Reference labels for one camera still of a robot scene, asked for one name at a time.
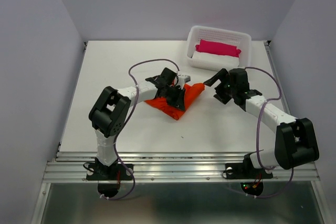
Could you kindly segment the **orange t shirt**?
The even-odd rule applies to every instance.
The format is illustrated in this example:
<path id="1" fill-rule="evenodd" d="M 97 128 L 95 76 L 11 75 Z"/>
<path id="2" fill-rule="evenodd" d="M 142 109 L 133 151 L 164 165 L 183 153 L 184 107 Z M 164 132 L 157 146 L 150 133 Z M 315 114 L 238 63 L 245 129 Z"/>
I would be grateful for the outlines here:
<path id="1" fill-rule="evenodd" d="M 176 98 L 158 97 L 146 100 L 145 103 L 162 111 L 173 119 L 179 120 L 204 90 L 205 85 L 203 83 L 195 83 L 191 86 L 185 84 Z"/>

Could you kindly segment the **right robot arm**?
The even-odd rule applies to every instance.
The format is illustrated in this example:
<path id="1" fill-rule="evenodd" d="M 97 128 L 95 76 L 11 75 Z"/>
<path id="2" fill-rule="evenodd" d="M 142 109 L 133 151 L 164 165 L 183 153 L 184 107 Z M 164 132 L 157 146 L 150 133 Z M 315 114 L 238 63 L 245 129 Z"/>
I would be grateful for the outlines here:
<path id="1" fill-rule="evenodd" d="M 221 69 L 204 84 L 211 87 L 216 81 L 215 95 L 222 104 L 233 101 L 243 111 L 255 116 L 257 126 L 266 125 L 275 134 L 274 147 L 261 150 L 260 130 L 256 130 L 256 150 L 246 154 L 241 163 L 230 166 L 232 174 L 242 173 L 253 177 L 260 171 L 272 171 L 276 167 L 289 170 L 314 162 L 320 153 L 313 123 L 308 118 L 298 119 L 271 104 L 261 92 L 251 89 L 246 69 Z"/>

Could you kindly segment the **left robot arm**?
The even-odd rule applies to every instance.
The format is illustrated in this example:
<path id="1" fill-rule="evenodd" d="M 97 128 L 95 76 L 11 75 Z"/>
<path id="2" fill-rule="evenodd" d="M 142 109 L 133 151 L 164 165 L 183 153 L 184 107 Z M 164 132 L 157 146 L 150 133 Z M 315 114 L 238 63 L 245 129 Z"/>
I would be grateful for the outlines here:
<path id="1" fill-rule="evenodd" d="M 97 155 L 93 163 L 84 166 L 87 180 L 116 180 L 120 176 L 129 180 L 125 168 L 118 163 L 115 150 L 117 136 L 127 123 L 129 109 L 144 101 L 163 100 L 168 108 L 185 111 L 184 86 L 190 79 L 188 75 L 162 73 L 132 87 L 104 88 L 89 113 L 97 137 Z"/>

